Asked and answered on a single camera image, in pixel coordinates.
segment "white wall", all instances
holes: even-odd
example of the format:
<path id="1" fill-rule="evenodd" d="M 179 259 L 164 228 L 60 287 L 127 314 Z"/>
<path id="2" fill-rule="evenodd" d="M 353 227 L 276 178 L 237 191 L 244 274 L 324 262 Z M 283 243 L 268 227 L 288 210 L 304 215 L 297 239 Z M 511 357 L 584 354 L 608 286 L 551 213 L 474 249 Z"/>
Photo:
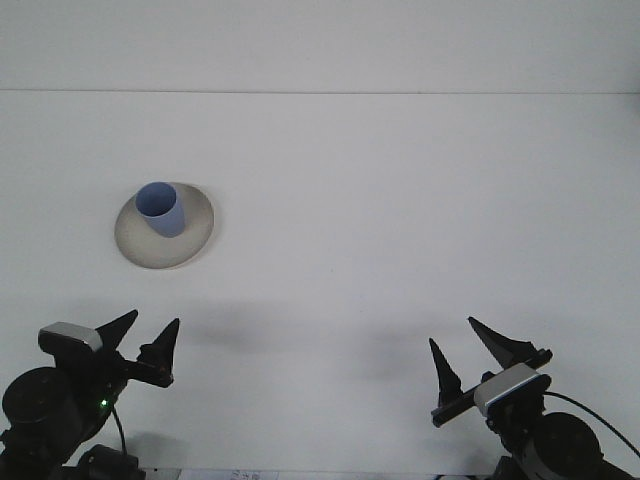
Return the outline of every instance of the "white wall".
<path id="1" fill-rule="evenodd" d="M 634 0 L 2 2 L 0 86 L 638 92 Z"/>

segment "table surface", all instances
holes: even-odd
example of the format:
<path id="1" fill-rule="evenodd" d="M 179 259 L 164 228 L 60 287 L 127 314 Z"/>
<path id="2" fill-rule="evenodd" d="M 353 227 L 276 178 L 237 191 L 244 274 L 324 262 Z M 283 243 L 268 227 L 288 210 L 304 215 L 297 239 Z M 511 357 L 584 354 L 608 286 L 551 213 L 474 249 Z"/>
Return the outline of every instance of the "table surface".
<path id="1" fill-rule="evenodd" d="M 50 362 L 40 327 L 138 308 L 129 358 L 182 319 L 175 384 L 131 384 L 118 403 L 143 465 L 487 472 L 502 450 L 478 412 L 429 422 L 428 337 L 465 387 L 498 367 L 473 315 L 551 348 L 553 388 L 637 439 L 639 106 L 2 92 L 2 383 Z M 216 209 L 180 268 L 136 267 L 114 242 L 151 180 L 198 185 Z M 96 441 L 118 444 L 111 422 Z"/>

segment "blue cup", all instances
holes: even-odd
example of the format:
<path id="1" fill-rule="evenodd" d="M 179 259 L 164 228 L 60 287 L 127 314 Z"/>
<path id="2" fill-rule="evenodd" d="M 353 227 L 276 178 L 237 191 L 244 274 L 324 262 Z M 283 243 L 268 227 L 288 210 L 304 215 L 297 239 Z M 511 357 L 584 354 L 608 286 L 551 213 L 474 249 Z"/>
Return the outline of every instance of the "blue cup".
<path id="1" fill-rule="evenodd" d="M 153 182 L 136 194 L 136 210 L 149 226 L 163 237 L 176 237 L 184 231 L 184 209 L 173 185 Z"/>

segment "cup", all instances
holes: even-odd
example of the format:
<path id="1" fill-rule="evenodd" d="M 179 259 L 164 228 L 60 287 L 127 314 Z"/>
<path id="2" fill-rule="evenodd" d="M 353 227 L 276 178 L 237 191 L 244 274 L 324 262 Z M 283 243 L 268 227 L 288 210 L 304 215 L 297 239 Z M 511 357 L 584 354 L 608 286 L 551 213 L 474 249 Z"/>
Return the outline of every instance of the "cup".
<path id="1" fill-rule="evenodd" d="M 136 210 L 163 237 L 176 237 L 184 231 L 182 201 L 169 183 L 153 182 L 142 187 L 136 194 Z"/>

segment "black cable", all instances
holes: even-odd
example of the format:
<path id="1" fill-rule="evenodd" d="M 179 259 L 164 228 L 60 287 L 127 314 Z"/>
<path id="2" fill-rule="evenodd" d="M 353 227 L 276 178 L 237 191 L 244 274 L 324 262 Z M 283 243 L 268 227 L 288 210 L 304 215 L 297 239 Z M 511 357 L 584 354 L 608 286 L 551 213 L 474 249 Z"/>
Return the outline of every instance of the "black cable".
<path id="1" fill-rule="evenodd" d="M 122 442 L 122 455 L 124 457 L 127 457 L 127 444 L 124 441 L 124 430 L 122 429 L 122 423 L 120 423 L 120 417 L 118 417 L 118 414 L 116 413 L 115 405 L 111 409 L 111 412 L 113 413 L 113 418 L 116 421 L 116 425 L 118 425 L 118 431 L 120 432 L 120 442 Z"/>
<path id="2" fill-rule="evenodd" d="M 602 424 L 604 424 L 605 427 L 607 427 L 609 430 L 611 430 L 613 433 L 615 433 L 617 435 L 617 437 L 620 440 L 622 440 L 627 445 L 627 447 L 629 447 L 631 450 L 633 450 L 633 453 L 635 453 L 638 456 L 638 458 L 640 458 L 640 451 L 638 451 L 638 449 L 636 447 L 634 447 L 633 444 L 624 437 L 624 435 L 622 435 L 618 430 L 616 430 L 616 428 L 613 425 L 611 425 L 609 422 L 607 422 L 604 418 L 602 418 L 596 412 L 591 410 L 589 407 L 586 407 L 586 406 L 582 405 L 580 402 L 574 400 L 573 398 L 567 397 L 566 395 L 562 395 L 561 393 L 544 392 L 544 394 L 548 395 L 550 397 L 557 397 L 557 398 L 560 398 L 560 399 L 562 399 L 562 400 L 564 400 L 566 402 L 572 403 L 576 407 L 580 407 L 581 409 L 583 409 L 588 414 L 590 414 L 593 417 L 595 417 L 596 419 L 600 420 L 600 422 L 602 422 Z"/>

